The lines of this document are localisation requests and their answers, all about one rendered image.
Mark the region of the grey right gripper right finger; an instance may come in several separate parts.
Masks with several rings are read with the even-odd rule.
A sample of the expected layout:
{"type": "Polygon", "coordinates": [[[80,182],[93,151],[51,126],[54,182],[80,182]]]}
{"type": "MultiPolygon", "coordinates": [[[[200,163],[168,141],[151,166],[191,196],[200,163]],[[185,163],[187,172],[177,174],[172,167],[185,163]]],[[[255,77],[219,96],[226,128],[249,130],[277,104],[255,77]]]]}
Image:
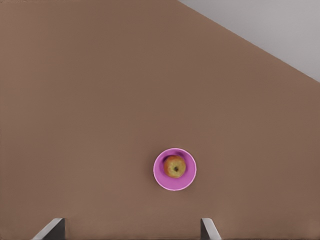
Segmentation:
{"type": "Polygon", "coordinates": [[[201,218],[200,240],[221,240],[218,229],[211,218],[201,218]]]}

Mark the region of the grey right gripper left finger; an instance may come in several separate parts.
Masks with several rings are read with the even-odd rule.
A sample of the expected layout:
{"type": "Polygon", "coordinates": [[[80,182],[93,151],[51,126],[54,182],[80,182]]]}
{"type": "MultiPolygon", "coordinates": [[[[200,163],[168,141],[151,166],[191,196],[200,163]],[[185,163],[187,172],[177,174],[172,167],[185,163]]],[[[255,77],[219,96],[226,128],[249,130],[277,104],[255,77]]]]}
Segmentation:
{"type": "Polygon", "coordinates": [[[65,218],[52,219],[31,240],[66,240],[65,218]]]}

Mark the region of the yellow-red apple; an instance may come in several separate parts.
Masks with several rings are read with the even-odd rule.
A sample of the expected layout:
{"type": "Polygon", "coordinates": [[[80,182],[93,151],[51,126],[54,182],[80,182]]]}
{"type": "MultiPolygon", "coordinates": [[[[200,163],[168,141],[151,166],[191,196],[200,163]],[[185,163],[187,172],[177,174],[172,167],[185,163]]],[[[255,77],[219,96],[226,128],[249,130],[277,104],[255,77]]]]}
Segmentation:
{"type": "Polygon", "coordinates": [[[168,177],[180,178],[186,171],[186,162],[179,155],[170,155],[164,161],[163,170],[168,177]]]}

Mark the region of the pink plate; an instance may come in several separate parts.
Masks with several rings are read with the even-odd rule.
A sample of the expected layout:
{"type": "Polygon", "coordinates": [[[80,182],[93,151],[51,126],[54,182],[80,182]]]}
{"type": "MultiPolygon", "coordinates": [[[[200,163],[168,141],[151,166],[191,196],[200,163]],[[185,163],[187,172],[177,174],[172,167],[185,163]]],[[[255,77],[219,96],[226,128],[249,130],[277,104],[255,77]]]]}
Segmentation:
{"type": "Polygon", "coordinates": [[[154,161],[153,175],[156,182],[166,190],[181,191],[189,187],[197,174],[197,164],[194,157],[181,148],[169,148],[162,151],[154,161]],[[165,160],[171,156],[181,157],[186,165],[184,174],[179,178],[173,178],[165,174],[165,160]]]}

